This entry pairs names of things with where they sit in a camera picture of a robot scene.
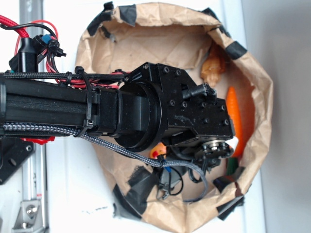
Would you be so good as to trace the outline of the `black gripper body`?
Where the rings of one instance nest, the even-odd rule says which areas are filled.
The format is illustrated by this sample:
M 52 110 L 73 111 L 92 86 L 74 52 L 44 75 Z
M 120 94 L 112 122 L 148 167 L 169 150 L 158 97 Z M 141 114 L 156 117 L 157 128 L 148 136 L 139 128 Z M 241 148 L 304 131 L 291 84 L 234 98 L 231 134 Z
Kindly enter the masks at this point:
M 124 79 L 124 146 L 139 152 L 158 142 L 167 155 L 203 170 L 232 155 L 235 136 L 224 99 L 207 83 L 163 64 L 144 63 Z

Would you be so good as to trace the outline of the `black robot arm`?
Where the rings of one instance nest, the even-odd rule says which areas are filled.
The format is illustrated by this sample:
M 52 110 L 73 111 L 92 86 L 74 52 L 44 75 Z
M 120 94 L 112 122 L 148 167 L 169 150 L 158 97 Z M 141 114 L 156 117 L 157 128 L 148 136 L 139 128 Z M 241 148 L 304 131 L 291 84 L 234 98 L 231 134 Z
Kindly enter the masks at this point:
M 158 143 L 210 170 L 233 154 L 235 132 L 225 100 L 182 69 L 144 63 L 128 74 L 100 75 L 119 88 L 90 83 L 96 74 L 3 73 L 0 133 L 21 138 L 109 136 L 132 152 Z

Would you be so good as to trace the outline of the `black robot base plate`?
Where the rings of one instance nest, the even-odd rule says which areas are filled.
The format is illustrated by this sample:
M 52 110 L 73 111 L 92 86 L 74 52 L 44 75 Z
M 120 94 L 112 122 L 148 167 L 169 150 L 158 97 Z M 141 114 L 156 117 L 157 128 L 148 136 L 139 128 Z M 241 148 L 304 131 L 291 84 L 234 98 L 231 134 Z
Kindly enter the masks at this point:
M 2 139 L 0 141 L 0 184 L 4 185 L 33 153 L 33 142 L 19 138 Z

